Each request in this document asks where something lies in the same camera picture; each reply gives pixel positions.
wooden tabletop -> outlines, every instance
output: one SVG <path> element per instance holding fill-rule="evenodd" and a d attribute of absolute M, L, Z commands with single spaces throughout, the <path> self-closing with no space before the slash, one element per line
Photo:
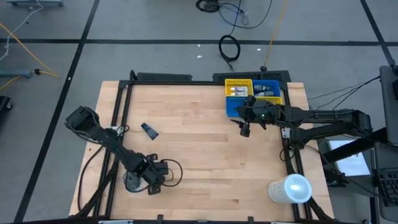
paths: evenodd
<path fill-rule="evenodd" d="M 102 84 L 96 107 L 102 127 L 111 123 L 117 87 L 118 82 Z M 288 87 L 291 105 L 308 109 L 303 83 L 288 83 Z M 141 128 L 144 122 L 159 133 L 154 141 Z M 252 124 L 250 137 L 240 136 L 238 126 L 225 113 L 224 86 L 134 85 L 127 124 L 131 129 L 123 145 L 143 154 L 157 153 L 160 159 L 179 161 L 183 180 L 177 187 L 162 187 L 157 195 L 149 196 L 147 191 L 130 194 L 124 188 L 121 177 L 125 169 L 120 164 L 111 218 L 154 220 L 163 214 L 165 220 L 245 221 L 248 216 L 255 221 L 294 220 L 291 205 L 276 204 L 267 194 L 270 182 L 287 175 L 285 163 L 279 159 L 279 128 L 268 125 L 263 130 Z M 317 147 L 315 141 L 309 145 Z M 97 148 L 87 144 L 82 167 Z M 320 156 L 307 148 L 301 150 L 301 156 L 314 199 L 333 217 Z M 103 157 L 104 150 L 85 172 L 82 206 L 98 186 Z M 171 162 L 169 167 L 175 175 L 169 183 L 173 184 L 180 171 Z M 77 188 L 70 214 L 78 212 Z M 107 196 L 105 190 L 100 214 L 104 213 Z M 305 217 L 302 205 L 300 211 Z"/>

white cup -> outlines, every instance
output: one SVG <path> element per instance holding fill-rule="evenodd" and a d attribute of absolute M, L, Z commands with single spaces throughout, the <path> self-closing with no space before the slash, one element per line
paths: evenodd
<path fill-rule="evenodd" d="M 304 176 L 290 174 L 271 182 L 268 195 L 276 203 L 305 203 L 311 198 L 312 187 Z"/>

small bottle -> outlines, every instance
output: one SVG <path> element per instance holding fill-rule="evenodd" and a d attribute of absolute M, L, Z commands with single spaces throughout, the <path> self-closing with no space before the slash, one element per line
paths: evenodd
<path fill-rule="evenodd" d="M 274 91 L 263 91 L 255 94 L 254 96 L 274 96 Z"/>
<path fill-rule="evenodd" d="M 254 85 L 254 91 L 270 91 L 272 90 L 271 86 L 267 85 Z"/>
<path fill-rule="evenodd" d="M 248 91 L 247 86 L 235 86 L 231 87 L 231 91 Z"/>
<path fill-rule="evenodd" d="M 231 93 L 231 96 L 247 96 L 247 92 L 233 92 Z"/>

blue container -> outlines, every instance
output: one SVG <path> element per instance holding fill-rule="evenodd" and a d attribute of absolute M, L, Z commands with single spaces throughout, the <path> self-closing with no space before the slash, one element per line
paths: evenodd
<path fill-rule="evenodd" d="M 227 96 L 226 97 L 226 115 L 231 118 L 239 117 L 235 108 L 242 106 L 246 97 Z"/>
<path fill-rule="evenodd" d="M 279 82 L 276 80 L 253 80 L 253 87 L 254 85 L 267 85 L 272 87 L 272 91 L 274 91 L 274 96 L 280 97 L 280 90 L 279 90 Z M 238 96 L 227 96 L 226 97 L 226 115 L 231 118 L 238 118 L 239 113 L 235 110 L 235 108 L 242 106 L 246 97 L 238 97 Z"/>
<path fill-rule="evenodd" d="M 280 96 L 279 82 L 277 80 L 253 80 L 252 82 L 254 94 L 258 93 L 254 90 L 255 85 L 266 85 L 272 87 L 272 91 L 274 91 L 274 96 Z"/>

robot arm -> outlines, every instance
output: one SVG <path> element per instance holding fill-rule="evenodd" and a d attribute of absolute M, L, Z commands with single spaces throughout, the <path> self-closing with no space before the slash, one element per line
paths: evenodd
<path fill-rule="evenodd" d="M 160 193 L 160 186 L 169 173 L 167 162 L 156 162 L 157 154 L 145 156 L 127 150 L 113 129 L 103 129 L 98 115 L 90 108 L 79 107 L 66 120 L 65 126 L 80 138 L 100 144 L 109 149 L 123 164 L 127 172 L 143 178 L 148 184 L 148 194 Z"/>
<path fill-rule="evenodd" d="M 267 124 L 279 125 L 285 128 L 284 137 L 289 138 L 298 148 L 303 148 L 311 139 L 338 134 L 367 136 L 372 133 L 369 115 L 359 110 L 307 111 L 291 106 L 274 105 L 268 101 L 257 101 L 253 96 L 248 96 L 243 106 L 236 109 L 244 122 L 233 121 L 239 124 L 242 136 L 249 137 L 250 123 L 259 123 L 263 129 L 266 129 Z M 312 129 L 299 128 L 303 123 L 328 125 Z"/>

